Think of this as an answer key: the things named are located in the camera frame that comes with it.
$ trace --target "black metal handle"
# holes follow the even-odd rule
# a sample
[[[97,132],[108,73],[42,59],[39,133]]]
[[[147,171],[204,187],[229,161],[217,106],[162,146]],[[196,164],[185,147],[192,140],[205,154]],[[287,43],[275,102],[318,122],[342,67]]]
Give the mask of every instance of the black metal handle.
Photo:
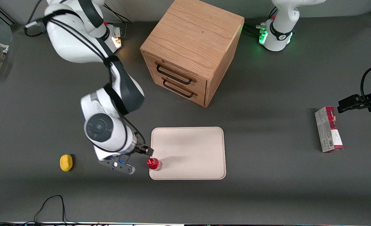
[[[178,94],[180,94],[180,95],[183,95],[183,96],[185,96],[185,97],[187,97],[187,98],[191,98],[191,97],[194,95],[194,93],[191,93],[190,95],[187,95],[187,94],[185,94],[185,93],[183,93],[183,92],[180,92],[180,91],[178,91],[177,89],[174,89],[174,88],[172,88],[172,87],[166,85],[166,82],[167,82],[167,80],[165,79],[165,80],[163,81],[163,85],[164,85],[164,87],[167,87],[168,89],[173,90],[174,92],[176,92],[176,93],[178,93]]]
[[[158,66],[156,67],[156,70],[157,70],[159,73],[164,74],[165,76],[167,76],[167,77],[169,77],[169,78],[172,78],[172,79],[176,80],[176,81],[179,82],[179,83],[183,83],[183,84],[185,84],[185,85],[189,85],[189,84],[192,82],[192,79],[189,79],[189,81],[186,82],[186,81],[183,81],[183,80],[181,80],[181,79],[178,79],[178,78],[176,78],[176,77],[174,77],[174,76],[172,76],[172,75],[169,75],[168,73],[159,70],[160,67],[161,67],[160,64],[158,64]]]

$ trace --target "box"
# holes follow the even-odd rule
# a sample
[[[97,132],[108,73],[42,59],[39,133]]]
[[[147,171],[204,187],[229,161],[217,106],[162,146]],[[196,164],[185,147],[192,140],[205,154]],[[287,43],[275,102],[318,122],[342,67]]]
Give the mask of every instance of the box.
[[[244,17],[218,7],[175,0],[140,48],[153,81],[207,107],[233,60],[243,25]]]
[[[315,118],[322,152],[332,153],[343,149],[342,139],[336,126],[335,108],[330,106],[324,107],[315,113]]]

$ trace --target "red bottle cap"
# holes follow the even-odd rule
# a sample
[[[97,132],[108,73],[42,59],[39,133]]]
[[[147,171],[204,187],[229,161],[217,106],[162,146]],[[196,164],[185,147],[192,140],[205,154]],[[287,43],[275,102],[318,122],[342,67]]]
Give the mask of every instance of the red bottle cap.
[[[157,169],[159,166],[159,160],[157,158],[151,158],[146,161],[150,169]]]

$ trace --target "white tray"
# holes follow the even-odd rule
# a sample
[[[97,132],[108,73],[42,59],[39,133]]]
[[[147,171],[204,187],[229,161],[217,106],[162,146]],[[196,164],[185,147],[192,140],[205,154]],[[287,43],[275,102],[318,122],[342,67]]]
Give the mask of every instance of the white tray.
[[[226,176],[224,133],[220,127],[156,128],[152,157],[163,164],[149,170],[154,180],[221,180]]]

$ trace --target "tabletop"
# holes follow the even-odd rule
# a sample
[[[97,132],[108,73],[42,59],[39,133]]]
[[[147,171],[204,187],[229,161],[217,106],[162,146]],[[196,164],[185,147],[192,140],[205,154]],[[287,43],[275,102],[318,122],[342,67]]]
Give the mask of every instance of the tabletop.
[[[139,47],[155,25],[129,24],[118,51],[146,97],[127,118],[147,142],[156,127],[221,127],[226,177],[154,181],[142,155],[131,158],[133,175],[100,165],[80,98],[108,81],[106,68],[69,63],[46,37],[18,30],[13,66],[0,76],[0,221],[31,220],[60,194],[68,219],[81,222],[371,225],[371,113],[337,114],[345,149],[335,153],[321,152],[314,117],[359,93],[371,67],[371,13],[301,18],[281,52],[242,34],[208,108],[153,83]],[[75,155],[68,173],[59,168],[65,153]],[[39,220],[61,220],[58,199]]]

